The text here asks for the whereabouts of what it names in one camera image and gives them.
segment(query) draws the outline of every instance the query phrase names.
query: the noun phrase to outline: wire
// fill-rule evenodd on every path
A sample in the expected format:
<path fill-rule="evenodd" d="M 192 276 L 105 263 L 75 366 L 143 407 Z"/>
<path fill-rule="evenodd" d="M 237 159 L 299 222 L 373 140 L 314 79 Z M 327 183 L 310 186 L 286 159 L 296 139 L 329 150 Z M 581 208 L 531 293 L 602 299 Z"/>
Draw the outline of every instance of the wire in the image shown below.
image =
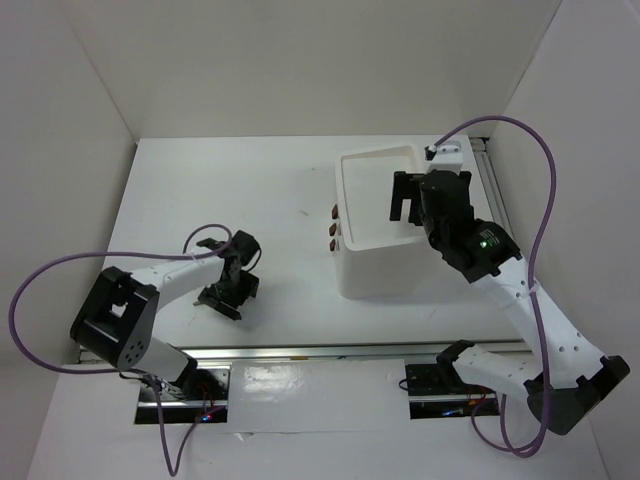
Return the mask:
<path fill-rule="evenodd" d="M 256 258 L 256 261 L 253 263 L 253 265 L 251 265 L 251 267 L 247 268 L 245 272 L 249 273 L 251 270 L 256 268 L 261 258 L 262 258 L 262 247 L 258 249 L 258 258 Z"/>
<path fill-rule="evenodd" d="M 502 398 L 501 406 L 500 406 L 500 427 L 502 432 L 502 439 L 506 447 L 501 447 L 496 445 L 495 443 L 489 441 L 479 430 L 475 421 L 475 414 L 479 410 L 479 407 L 482 406 L 485 402 L 479 403 L 471 414 L 471 423 L 473 425 L 474 430 L 478 434 L 478 436 L 488 445 L 493 448 L 503 451 L 509 452 L 517 457 L 521 458 L 529 458 L 535 455 L 542 446 L 544 442 L 544 438 L 547 432 L 547 428 L 549 427 L 549 421 L 551 418 L 551 382 L 550 382 L 550 369 L 549 369 L 549 351 L 547 346 L 547 337 L 544 330 L 544 322 L 542 320 L 542 312 L 540 311 L 540 304 L 538 302 L 538 295 L 533 290 L 535 286 L 535 265 L 536 260 L 538 258 L 538 251 L 540 250 L 540 243 L 542 242 L 542 237 L 544 236 L 544 232 L 547 229 L 547 225 L 549 224 L 549 219 L 551 218 L 551 212 L 553 211 L 553 204 L 555 202 L 556 197 L 556 188 L 557 188 L 557 173 L 556 173 L 556 164 L 553 159 L 553 154 L 551 153 L 551 149 L 544 141 L 544 139 L 540 136 L 538 132 L 536 132 L 533 128 L 527 125 L 520 120 L 516 120 L 512 117 L 507 117 L 504 115 L 487 115 L 483 117 L 473 118 L 453 130 L 449 133 L 441 137 L 436 143 L 435 146 L 439 147 L 442 143 L 446 142 L 449 138 L 451 138 L 456 133 L 464 130 L 471 125 L 475 125 L 480 122 L 487 121 L 500 121 L 510 123 L 515 125 L 516 127 L 521 128 L 529 135 L 531 135 L 536 142 L 542 148 L 545 156 L 547 157 L 547 162 L 549 163 L 549 174 L 550 174 L 550 186 L 549 186 L 549 197 L 547 200 L 547 206 L 544 211 L 544 215 L 542 216 L 542 221 L 540 222 L 540 227 L 538 228 L 538 232 L 536 233 L 536 237 L 533 241 L 533 246 L 531 247 L 531 254 L 529 255 L 529 269 L 527 271 L 527 282 L 529 285 L 529 289 L 531 289 L 531 304 L 533 306 L 533 314 L 536 319 L 536 327 L 538 330 L 538 337 L 540 338 L 540 356 L 542 358 L 542 383 L 543 383 L 543 393 L 542 393 L 542 416 L 540 419 L 540 430 L 536 437 L 529 442 L 528 444 L 522 447 L 514 447 L 509 441 L 507 431 L 506 431 L 506 420 L 505 420 L 505 407 L 507 404 L 506 396 Z"/>
<path fill-rule="evenodd" d="M 200 233 L 202 230 L 206 230 L 207 228 L 221 228 L 222 230 L 227 232 L 227 235 L 228 235 L 229 238 L 227 239 L 227 241 L 224 243 L 224 245 L 222 247 L 216 249 L 217 253 L 215 253 L 215 254 L 206 253 L 205 255 L 203 255 L 201 257 L 196 255 L 195 258 L 206 258 L 206 257 L 213 257 L 213 255 L 219 255 L 224 250 L 226 250 L 227 247 L 229 247 L 229 245 L 231 245 L 231 240 L 232 240 L 233 234 L 231 233 L 231 231 L 227 227 L 225 227 L 224 225 L 220 225 L 218 223 L 207 223 L 206 225 L 201 225 L 200 227 L 196 228 L 193 232 L 191 232 L 189 234 L 187 239 L 184 241 L 184 245 L 182 246 L 182 253 L 187 253 L 187 249 L 189 248 L 189 242 L 191 242 L 191 239 L 193 239 L 193 237 L 195 237 L 197 233 Z"/>
<path fill-rule="evenodd" d="M 129 257 L 129 258 L 149 258 L 155 260 L 193 260 L 193 259 L 201 259 L 213 257 L 214 255 L 219 255 L 222 253 L 230 244 L 231 238 L 233 234 L 229 228 L 220 224 L 209 224 L 204 225 L 202 227 L 197 228 L 194 232 L 189 235 L 188 240 L 190 240 L 195 233 L 199 232 L 204 228 L 216 227 L 224 230 L 227 233 L 228 239 L 227 241 L 217 248 L 216 250 L 212 250 L 211 252 L 207 252 L 201 255 L 165 255 L 165 254 L 156 254 L 156 253 L 141 253 L 141 252 L 85 252 L 85 253 L 76 253 L 74 255 L 67 255 L 65 257 L 58 258 L 56 260 L 52 260 L 49 263 L 45 263 L 36 271 L 34 271 L 31 275 L 29 275 L 18 287 L 16 293 L 13 295 L 11 299 L 11 303 L 9 304 L 9 333 L 11 334 L 11 339 L 13 343 L 16 344 L 20 353 L 22 353 L 25 357 L 31 360 L 36 365 L 45 368 L 47 370 L 51 370 L 56 373 L 68 373 L 73 375 L 92 375 L 96 373 L 115 373 L 118 370 L 115 368 L 102 368 L 102 369 L 90 369 L 90 370 L 79 370 L 72 368 L 64 368 L 59 367 L 57 365 L 52 365 L 51 363 L 45 362 L 41 360 L 37 356 L 35 356 L 31 351 L 25 346 L 22 342 L 22 339 L 18 335 L 18 330 L 16 329 L 16 308 L 18 307 L 18 302 L 20 301 L 20 297 L 27 289 L 27 287 L 33 282 L 36 278 L 42 275 L 44 272 L 53 268 L 57 265 L 61 265 L 63 263 L 71 262 L 72 260 L 80 260 L 82 258 L 106 258 L 106 257 Z"/>
<path fill-rule="evenodd" d="M 178 456 L 176 457 L 176 466 L 173 467 L 171 465 L 171 455 L 169 454 L 169 447 L 167 445 L 167 433 L 165 431 L 164 426 L 164 412 L 162 411 L 162 400 L 160 398 L 160 387 L 158 387 L 157 382 L 150 375 L 146 376 L 146 380 L 150 383 L 151 389 L 153 390 L 153 395 L 156 398 L 156 406 L 158 409 L 158 427 L 160 428 L 160 441 L 162 443 L 162 452 L 164 453 L 164 460 L 167 464 L 167 470 L 169 471 L 169 475 L 175 477 L 178 474 L 178 469 L 180 468 L 180 460 L 182 459 L 182 451 L 184 450 L 184 446 L 189 439 L 189 436 L 193 433 L 196 427 L 202 422 L 205 417 L 219 411 L 223 410 L 225 407 L 214 407 L 207 410 L 204 414 L 198 415 L 195 422 L 189 427 L 189 429 L 182 437 L 182 442 L 180 443 L 180 448 L 178 449 Z"/>

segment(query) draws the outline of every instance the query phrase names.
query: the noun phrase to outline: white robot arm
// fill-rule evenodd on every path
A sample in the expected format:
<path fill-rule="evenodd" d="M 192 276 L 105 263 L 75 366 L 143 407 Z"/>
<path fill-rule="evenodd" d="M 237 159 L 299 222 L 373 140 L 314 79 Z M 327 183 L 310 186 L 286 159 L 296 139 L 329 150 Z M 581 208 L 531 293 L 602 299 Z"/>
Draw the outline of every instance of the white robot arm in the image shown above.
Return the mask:
<path fill-rule="evenodd" d="M 206 373 L 184 352 L 153 337 L 156 313 L 197 288 L 198 300 L 240 320 L 236 308 L 255 297 L 259 280 L 242 270 L 260 250 L 249 234 L 238 231 L 220 256 L 208 256 L 223 242 L 206 239 L 177 260 L 123 272 L 109 267 L 94 283 L 71 327 L 71 338 L 120 371 L 141 371 L 188 394 Z"/>
<path fill-rule="evenodd" d="M 423 225 L 430 245 L 442 258 L 499 305 L 535 356 L 533 362 L 516 361 L 462 340 L 442 352 L 438 364 L 456 381 L 483 385 L 527 402 L 540 420 L 542 357 L 527 281 L 528 264 L 504 229 L 474 217 L 469 172 L 442 162 L 430 167 L 426 174 L 395 173 L 390 219 L 399 220 L 402 199 L 414 202 L 409 221 Z M 630 370 L 621 357 L 607 357 L 591 344 L 538 282 L 532 290 L 540 305 L 548 349 L 552 387 L 548 428 L 564 435 Z"/>

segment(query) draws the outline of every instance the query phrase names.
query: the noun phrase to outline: white box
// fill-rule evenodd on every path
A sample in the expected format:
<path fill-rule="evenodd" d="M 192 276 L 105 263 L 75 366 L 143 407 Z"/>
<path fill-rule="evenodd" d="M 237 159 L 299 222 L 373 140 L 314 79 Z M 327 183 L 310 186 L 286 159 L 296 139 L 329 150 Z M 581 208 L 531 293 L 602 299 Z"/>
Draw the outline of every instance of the white box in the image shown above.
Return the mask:
<path fill-rule="evenodd" d="M 428 273 L 434 255 L 422 226 L 409 223 L 405 201 L 399 222 L 389 220 L 393 174 L 431 168 L 460 171 L 460 142 L 447 142 L 433 162 L 413 144 L 345 152 L 336 161 L 337 218 L 333 239 L 338 290 L 343 297 L 401 295 Z"/>

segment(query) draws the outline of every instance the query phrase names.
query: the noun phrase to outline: purple cable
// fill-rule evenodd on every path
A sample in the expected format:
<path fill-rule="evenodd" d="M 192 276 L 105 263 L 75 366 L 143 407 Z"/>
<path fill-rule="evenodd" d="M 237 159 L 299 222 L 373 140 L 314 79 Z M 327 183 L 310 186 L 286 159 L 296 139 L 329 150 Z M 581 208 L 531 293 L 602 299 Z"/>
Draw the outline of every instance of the purple cable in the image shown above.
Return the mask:
<path fill-rule="evenodd" d="M 542 242 L 542 237 L 544 232 L 549 224 L 549 218 L 551 218 L 551 212 L 553 210 L 553 204 L 556 198 L 556 187 L 557 187 L 557 174 L 556 174 L 556 164 L 553 159 L 553 154 L 551 153 L 551 149 L 547 145 L 547 143 L 543 140 L 538 132 L 536 132 L 533 128 L 531 128 L 526 123 L 521 122 L 520 120 L 516 120 L 515 118 L 506 117 L 504 115 L 487 115 L 483 117 L 473 118 L 462 125 L 451 130 L 449 133 L 440 138 L 435 146 L 438 147 L 442 145 L 442 143 L 446 142 L 453 135 L 458 133 L 461 130 L 464 130 L 471 125 L 475 125 L 480 122 L 487 121 L 500 121 L 510 123 L 515 125 L 516 127 L 520 127 L 522 130 L 531 135 L 536 142 L 542 147 L 545 156 L 547 157 L 547 161 L 549 162 L 549 173 L 550 173 L 550 187 L 549 187 L 549 198 L 547 200 L 547 206 L 544 210 L 544 215 L 542 216 L 542 221 L 540 222 L 540 227 L 538 228 L 538 233 L 536 234 L 535 240 L 533 241 L 533 246 L 531 247 L 531 254 L 529 256 L 529 269 L 527 271 L 527 282 L 529 284 L 529 289 L 533 289 L 535 286 L 535 265 L 536 260 L 538 258 L 538 251 L 540 250 L 540 243 Z M 549 427 L 549 419 L 551 417 L 551 382 L 550 382 L 550 374 L 549 374 L 549 350 L 547 347 L 547 337 L 544 331 L 544 323 L 542 321 L 542 313 L 540 311 L 540 304 L 538 302 L 538 295 L 535 291 L 531 290 L 531 304 L 533 306 L 533 314 L 536 319 L 536 326 L 538 329 L 538 336 L 540 338 L 540 356 L 542 357 L 542 379 L 543 379 L 543 394 L 542 394 L 542 417 L 540 419 L 540 431 L 536 435 L 536 437 L 529 442 L 527 445 L 522 447 L 513 447 L 511 442 L 509 441 L 506 429 L 506 419 L 505 419 L 505 407 L 507 404 L 506 396 L 503 396 L 501 406 L 500 406 L 500 430 L 502 432 L 502 438 L 506 444 L 506 447 L 501 447 L 496 445 L 495 443 L 489 441 L 479 430 L 476 425 L 475 415 L 478 412 L 480 406 L 483 403 L 476 406 L 473 409 L 471 414 L 471 423 L 473 425 L 474 430 L 478 434 L 478 436 L 488 445 L 493 448 L 503 451 L 510 452 L 514 455 L 521 458 L 529 458 L 535 455 L 542 446 L 544 442 L 544 437 L 547 432 L 547 428 Z"/>
<path fill-rule="evenodd" d="M 75 370 L 71 368 L 63 368 L 57 365 L 52 365 L 50 363 L 47 363 L 44 360 L 41 360 L 40 358 L 36 357 L 33 353 L 29 351 L 29 349 L 24 345 L 24 343 L 22 343 L 22 339 L 18 335 L 18 331 L 16 329 L 16 308 L 18 306 L 18 301 L 20 300 L 20 297 L 22 296 L 24 291 L 27 289 L 27 287 L 31 284 L 31 282 L 33 282 L 36 278 L 38 278 L 40 275 L 42 275 L 44 272 L 46 272 L 50 268 L 53 268 L 56 265 L 60 265 L 62 263 L 71 262 L 72 260 L 79 260 L 81 258 L 133 257 L 133 258 L 150 258 L 155 260 L 193 260 L 194 258 L 199 259 L 199 258 L 207 258 L 207 257 L 212 257 L 214 255 L 218 255 L 231 244 L 231 237 L 233 236 L 233 233 L 231 233 L 231 230 L 229 230 L 224 225 L 219 225 L 217 223 L 203 225 L 202 227 L 199 227 L 198 229 L 196 229 L 191 235 L 189 235 L 189 240 L 193 238 L 193 235 L 195 235 L 199 231 L 209 227 L 215 227 L 215 228 L 220 228 L 224 230 L 227 233 L 228 239 L 220 248 L 205 254 L 201 254 L 201 255 L 193 255 L 193 256 L 162 255 L 162 254 L 156 254 L 156 253 L 139 253 L 139 252 L 86 252 L 86 253 L 76 253 L 74 255 L 61 257 L 56 260 L 52 260 L 49 263 L 44 264 L 43 266 L 38 268 L 35 272 L 33 272 L 31 275 L 29 275 L 22 282 L 22 284 L 18 287 L 18 290 L 16 290 L 16 293 L 13 295 L 13 298 L 11 299 L 11 303 L 9 304 L 9 333 L 11 334 L 11 338 L 13 339 L 13 342 L 16 344 L 16 347 L 18 347 L 18 350 L 20 350 L 20 353 L 22 353 L 25 357 L 27 357 L 36 365 L 56 373 L 69 373 L 74 375 L 91 375 L 94 373 L 117 372 L 118 370 L 114 368 L 102 368 L 102 369 L 91 369 L 91 370 Z"/>
<path fill-rule="evenodd" d="M 162 411 L 162 399 L 160 398 L 160 387 L 158 387 L 157 382 L 150 375 L 145 375 L 144 378 L 149 383 L 149 385 L 151 385 L 151 388 L 153 389 L 153 395 L 156 397 L 156 405 L 158 409 L 158 427 L 160 427 L 160 441 L 162 442 L 162 452 L 164 453 L 164 461 L 167 464 L 167 470 L 169 471 L 169 475 L 171 475 L 172 477 L 175 477 L 178 474 L 178 469 L 180 468 L 180 460 L 182 459 L 182 451 L 184 450 L 184 446 L 186 445 L 187 440 L 189 439 L 189 436 L 193 433 L 193 431 L 200 424 L 200 422 L 202 422 L 204 417 L 206 417 L 207 415 L 211 415 L 212 413 L 215 413 L 219 410 L 222 410 L 224 409 L 224 407 L 211 408 L 206 412 L 204 412 L 202 415 L 198 415 L 198 417 L 196 417 L 196 421 L 193 422 L 193 424 L 191 424 L 189 429 L 184 434 L 184 437 L 182 437 L 182 442 L 180 443 L 180 448 L 178 449 L 178 456 L 176 457 L 176 466 L 174 468 L 171 465 L 171 456 L 169 455 L 169 447 L 167 446 L 167 433 L 164 427 L 164 412 Z"/>

